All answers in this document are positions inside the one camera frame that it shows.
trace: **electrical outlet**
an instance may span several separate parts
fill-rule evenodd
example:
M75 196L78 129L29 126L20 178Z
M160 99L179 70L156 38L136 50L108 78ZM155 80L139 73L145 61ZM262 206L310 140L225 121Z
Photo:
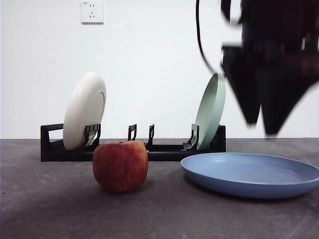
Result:
M83 1L81 11L82 23L103 23L102 1Z

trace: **apple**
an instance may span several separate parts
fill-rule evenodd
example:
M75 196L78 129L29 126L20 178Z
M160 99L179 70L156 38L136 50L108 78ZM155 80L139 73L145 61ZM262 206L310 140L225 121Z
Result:
M148 169L148 154L139 141L104 143L93 152L94 177L109 192L136 189L144 183Z

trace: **concrete floor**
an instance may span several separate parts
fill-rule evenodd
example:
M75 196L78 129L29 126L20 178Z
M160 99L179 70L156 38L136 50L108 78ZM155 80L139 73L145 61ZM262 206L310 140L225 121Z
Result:
M227 151L319 166L319 139L228 139ZM91 162L40 162L39 140L1 140L1 239L318 239L319 188L285 200L225 196L179 162L150 162L137 190L109 194Z

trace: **cable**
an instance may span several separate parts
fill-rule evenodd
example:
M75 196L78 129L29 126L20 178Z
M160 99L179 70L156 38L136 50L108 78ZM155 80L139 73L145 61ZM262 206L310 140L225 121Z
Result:
M197 28L197 42L200 50L201 57L203 58L206 66L208 67L209 71L212 74L215 74L214 68L211 67L211 65L208 63L205 54L203 52L202 46L201 46L201 40L200 40L200 26L199 26L199 0L196 0L196 28Z

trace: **light green plate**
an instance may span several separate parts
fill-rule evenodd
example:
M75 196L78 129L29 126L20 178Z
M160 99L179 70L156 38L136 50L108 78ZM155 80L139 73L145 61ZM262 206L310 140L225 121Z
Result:
M195 124L199 126L197 150L209 147L219 126L224 110L226 86L224 78L215 73L204 92Z

